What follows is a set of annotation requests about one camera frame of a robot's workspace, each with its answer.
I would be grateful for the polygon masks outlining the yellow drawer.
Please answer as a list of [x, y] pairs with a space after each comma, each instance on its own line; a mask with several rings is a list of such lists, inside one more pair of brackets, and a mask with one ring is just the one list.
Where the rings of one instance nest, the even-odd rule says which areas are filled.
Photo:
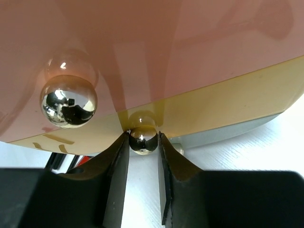
[[304, 92], [304, 59], [297, 57], [220, 83], [56, 130], [14, 144], [69, 154], [107, 149], [123, 132], [150, 126], [179, 137], [279, 114]]

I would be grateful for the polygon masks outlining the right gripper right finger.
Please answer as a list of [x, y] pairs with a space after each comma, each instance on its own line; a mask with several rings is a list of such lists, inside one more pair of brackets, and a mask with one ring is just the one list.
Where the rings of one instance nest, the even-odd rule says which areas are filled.
[[158, 134], [161, 223], [167, 228], [301, 228], [304, 180], [292, 171], [205, 171]]

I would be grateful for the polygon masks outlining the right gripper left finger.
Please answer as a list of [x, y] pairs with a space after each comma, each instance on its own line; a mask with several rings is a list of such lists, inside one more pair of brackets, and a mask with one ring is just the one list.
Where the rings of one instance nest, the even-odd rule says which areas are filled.
[[3, 228], [119, 228], [129, 164], [129, 134], [66, 173], [0, 171]]

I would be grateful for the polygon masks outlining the orange top drawer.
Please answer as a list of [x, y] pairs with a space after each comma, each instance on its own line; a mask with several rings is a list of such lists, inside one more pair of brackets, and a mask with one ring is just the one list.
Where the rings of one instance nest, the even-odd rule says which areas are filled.
[[301, 0], [3, 0], [0, 139], [58, 130], [45, 83], [89, 81], [103, 117], [304, 57]]

